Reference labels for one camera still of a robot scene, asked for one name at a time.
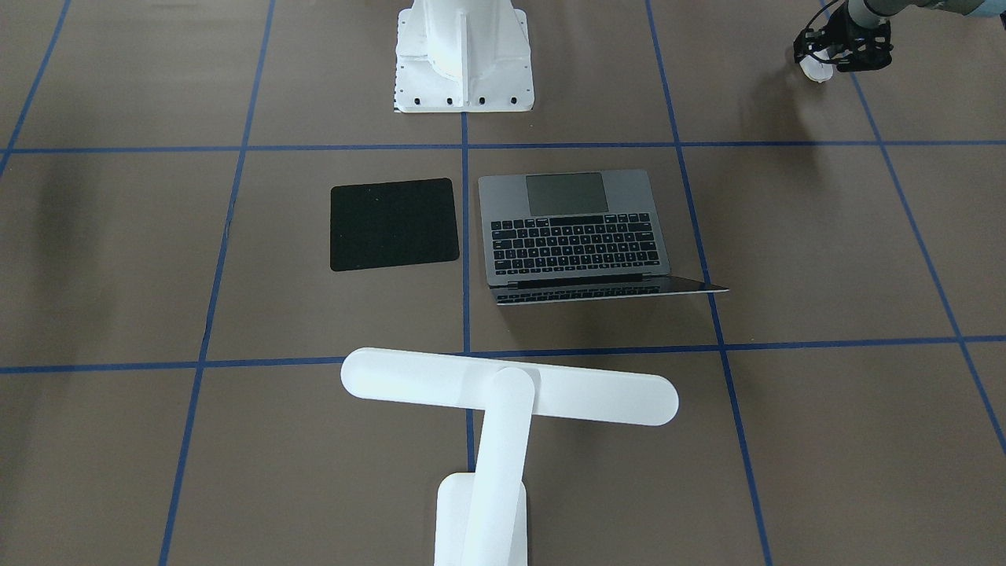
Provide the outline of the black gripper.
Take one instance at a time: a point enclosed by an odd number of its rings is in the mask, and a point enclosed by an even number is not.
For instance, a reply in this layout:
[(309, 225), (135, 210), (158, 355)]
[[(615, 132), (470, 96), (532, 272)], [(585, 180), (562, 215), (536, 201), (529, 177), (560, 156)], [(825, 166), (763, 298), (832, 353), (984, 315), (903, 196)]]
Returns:
[(819, 9), (793, 42), (793, 61), (806, 54), (827, 48), (835, 72), (876, 71), (886, 68), (894, 60), (891, 42), (890, 16), (883, 15), (869, 6), (840, 6), (828, 21), (816, 28), (815, 20), (828, 9)]

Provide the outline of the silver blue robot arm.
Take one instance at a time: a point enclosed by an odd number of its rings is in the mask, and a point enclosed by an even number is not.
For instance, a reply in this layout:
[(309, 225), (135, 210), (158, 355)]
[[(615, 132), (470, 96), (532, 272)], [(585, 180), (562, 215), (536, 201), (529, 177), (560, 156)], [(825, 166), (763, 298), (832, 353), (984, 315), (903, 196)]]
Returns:
[(823, 83), (834, 72), (877, 71), (891, 64), (891, 19), (909, 7), (974, 17), (1004, 19), (1004, 1), (830, 1), (835, 8), (822, 28), (813, 28), (818, 15), (793, 42), (793, 61), (808, 79)]

